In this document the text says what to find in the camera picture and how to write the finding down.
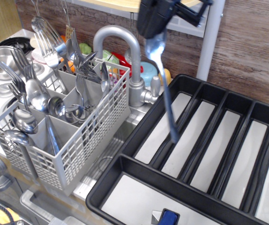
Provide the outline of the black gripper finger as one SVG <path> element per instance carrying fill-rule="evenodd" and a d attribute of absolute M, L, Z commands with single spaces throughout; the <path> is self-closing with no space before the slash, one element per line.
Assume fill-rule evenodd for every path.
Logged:
<path fill-rule="evenodd" d="M 161 33 L 175 13 L 177 0 L 142 0 L 139 7 L 137 30 L 145 39 Z"/>

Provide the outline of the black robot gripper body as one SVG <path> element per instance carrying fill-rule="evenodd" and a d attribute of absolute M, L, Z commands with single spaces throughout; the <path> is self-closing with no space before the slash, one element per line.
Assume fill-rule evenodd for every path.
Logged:
<path fill-rule="evenodd" d="M 199 9 L 199 11 L 194 11 L 181 3 L 180 0 L 174 0 L 173 2 L 174 15 L 177 15 L 178 17 L 187 21 L 189 24 L 195 27 L 199 27 L 201 25 L 205 10 L 213 4 L 212 0 L 201 0 L 201 8 Z"/>

